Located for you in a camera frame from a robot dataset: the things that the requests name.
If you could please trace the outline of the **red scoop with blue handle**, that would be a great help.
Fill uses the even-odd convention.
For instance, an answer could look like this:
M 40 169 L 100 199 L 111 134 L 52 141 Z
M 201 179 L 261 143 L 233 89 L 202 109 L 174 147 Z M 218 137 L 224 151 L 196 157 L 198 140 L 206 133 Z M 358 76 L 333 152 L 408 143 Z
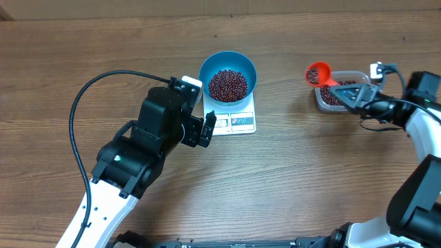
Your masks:
M 328 63 L 318 61 L 309 65 L 305 71 L 306 82 L 312 87 L 337 86 L 332 78 L 332 70 Z

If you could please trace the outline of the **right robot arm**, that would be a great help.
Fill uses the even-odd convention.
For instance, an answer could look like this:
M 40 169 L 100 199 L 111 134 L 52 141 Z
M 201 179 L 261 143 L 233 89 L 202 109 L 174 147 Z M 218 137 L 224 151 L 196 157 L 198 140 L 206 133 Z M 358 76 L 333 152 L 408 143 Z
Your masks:
M 413 143 L 416 165 L 393 195 L 386 214 L 348 223 L 329 237 L 328 247 L 440 246 L 440 76 L 414 72 L 401 98 L 380 85 L 333 86 L 331 94 L 361 120 L 388 123 Z

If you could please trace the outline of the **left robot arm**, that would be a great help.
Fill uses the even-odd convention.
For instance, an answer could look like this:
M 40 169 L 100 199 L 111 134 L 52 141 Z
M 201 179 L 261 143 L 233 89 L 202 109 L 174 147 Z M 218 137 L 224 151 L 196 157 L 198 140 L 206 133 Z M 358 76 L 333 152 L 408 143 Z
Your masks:
M 216 116 L 192 116 L 203 83 L 188 76 L 153 87 L 139 117 L 128 121 L 96 157 L 89 187 L 58 247 L 105 247 L 179 144 L 207 147 Z

